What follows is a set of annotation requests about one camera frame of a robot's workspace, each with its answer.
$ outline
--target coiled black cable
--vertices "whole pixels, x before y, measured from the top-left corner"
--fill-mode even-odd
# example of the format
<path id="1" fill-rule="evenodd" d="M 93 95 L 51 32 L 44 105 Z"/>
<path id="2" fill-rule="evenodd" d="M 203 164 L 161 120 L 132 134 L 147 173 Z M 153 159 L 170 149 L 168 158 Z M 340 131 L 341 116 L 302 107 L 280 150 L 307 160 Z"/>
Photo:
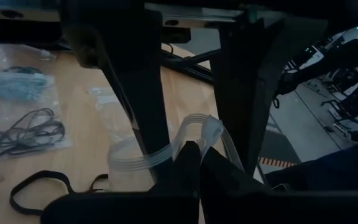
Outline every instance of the coiled black cable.
<path id="1" fill-rule="evenodd" d="M 32 126 L 34 119 L 46 121 Z M 25 128 L 19 127 L 27 118 Z M 54 112 L 49 108 L 33 110 L 16 121 L 8 130 L 0 131 L 0 157 L 8 154 L 19 156 L 44 151 L 62 141 L 65 137 L 64 125 L 55 120 Z"/>

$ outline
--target gray floor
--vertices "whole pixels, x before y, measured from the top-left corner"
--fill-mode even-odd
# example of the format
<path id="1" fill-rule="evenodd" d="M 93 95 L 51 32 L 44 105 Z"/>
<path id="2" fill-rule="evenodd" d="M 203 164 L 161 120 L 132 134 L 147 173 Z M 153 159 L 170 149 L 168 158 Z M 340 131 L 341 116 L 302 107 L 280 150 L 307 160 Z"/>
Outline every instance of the gray floor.
<path id="1" fill-rule="evenodd" d="M 192 40 L 178 46 L 200 54 L 219 48 L 219 35 L 216 30 L 195 29 L 191 31 Z M 353 143 L 347 141 L 340 133 L 327 133 L 323 126 L 332 125 L 333 118 L 327 109 L 320 106 L 329 99 L 322 93 L 316 93 L 313 85 L 300 85 L 296 91 L 279 96 L 280 108 L 273 106 L 270 114 L 281 132 L 288 138 L 301 162 L 320 158 L 327 154 L 345 149 Z M 281 167 L 261 165 L 264 173 Z"/>

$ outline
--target black strap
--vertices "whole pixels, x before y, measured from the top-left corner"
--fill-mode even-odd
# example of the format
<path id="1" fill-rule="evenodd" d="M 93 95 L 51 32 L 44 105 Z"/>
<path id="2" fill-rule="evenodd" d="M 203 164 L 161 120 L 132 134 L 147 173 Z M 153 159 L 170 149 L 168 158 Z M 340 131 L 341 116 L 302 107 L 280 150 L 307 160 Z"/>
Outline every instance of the black strap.
<path id="1" fill-rule="evenodd" d="M 42 210 L 41 209 L 33 209 L 33 208 L 25 208 L 21 205 L 19 205 L 15 200 L 14 200 L 14 196 L 20 192 L 21 190 L 23 190 L 26 186 L 28 186 L 29 184 L 35 182 L 36 180 L 39 179 L 43 179 L 43 178 L 51 178 L 51 179 L 57 179 L 62 181 L 67 188 L 67 191 L 69 194 L 75 194 L 76 192 L 73 190 L 73 188 L 71 187 L 70 181 L 68 180 L 68 177 L 65 174 L 62 174 L 61 172 L 55 172 L 55 171 L 49 171 L 49 170 L 43 170 L 40 172 L 37 172 L 33 175 L 31 175 L 30 177 L 26 178 L 25 180 L 23 180 L 21 183 L 17 184 L 12 190 L 11 190 L 11 195 L 9 197 L 9 203 L 11 204 L 11 207 L 24 215 L 37 215 L 37 216 L 41 216 L 42 214 Z M 93 185 L 102 179 L 108 179 L 109 176 L 108 174 L 101 174 L 98 175 L 94 181 L 92 182 L 91 187 L 89 188 L 89 190 L 87 192 L 95 192 L 97 190 L 95 190 L 93 188 Z"/>

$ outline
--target wooden table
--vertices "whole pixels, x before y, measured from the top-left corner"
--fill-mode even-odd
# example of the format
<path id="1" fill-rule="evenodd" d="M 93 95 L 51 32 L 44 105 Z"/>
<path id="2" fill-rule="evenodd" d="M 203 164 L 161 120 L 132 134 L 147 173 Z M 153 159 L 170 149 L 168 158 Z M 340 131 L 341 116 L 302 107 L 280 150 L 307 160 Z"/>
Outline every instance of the wooden table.
<path id="1" fill-rule="evenodd" d="M 190 53 L 176 48 L 181 56 Z M 11 189 L 40 170 L 55 170 L 68 176 L 75 191 L 84 191 L 98 175 L 108 172 L 106 155 L 111 140 L 88 93 L 92 87 L 109 86 L 100 70 L 81 68 L 70 54 L 59 54 L 54 70 L 62 120 L 73 142 L 72 147 L 0 161 L 0 223 L 38 223 L 38 217 L 18 214 L 8 203 Z M 167 119 L 178 128 L 191 113 L 218 117 L 213 88 L 167 68 L 161 68 Z M 29 208 L 44 208 L 66 194 L 56 181 L 40 180 L 26 188 L 16 199 Z"/>

